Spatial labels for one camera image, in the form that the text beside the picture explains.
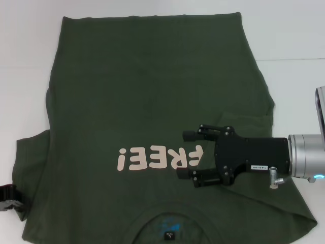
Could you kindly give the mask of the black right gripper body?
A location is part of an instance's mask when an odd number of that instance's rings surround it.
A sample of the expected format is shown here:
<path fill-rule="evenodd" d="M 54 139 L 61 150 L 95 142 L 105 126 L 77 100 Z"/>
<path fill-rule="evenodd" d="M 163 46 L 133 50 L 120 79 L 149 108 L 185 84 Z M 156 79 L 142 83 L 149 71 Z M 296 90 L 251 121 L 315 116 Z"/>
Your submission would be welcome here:
<path fill-rule="evenodd" d="M 290 158 L 286 138 L 247 138 L 233 127 L 215 127 L 214 156 L 217 182 L 229 186 L 241 173 L 268 173 L 274 167 L 289 175 Z"/>

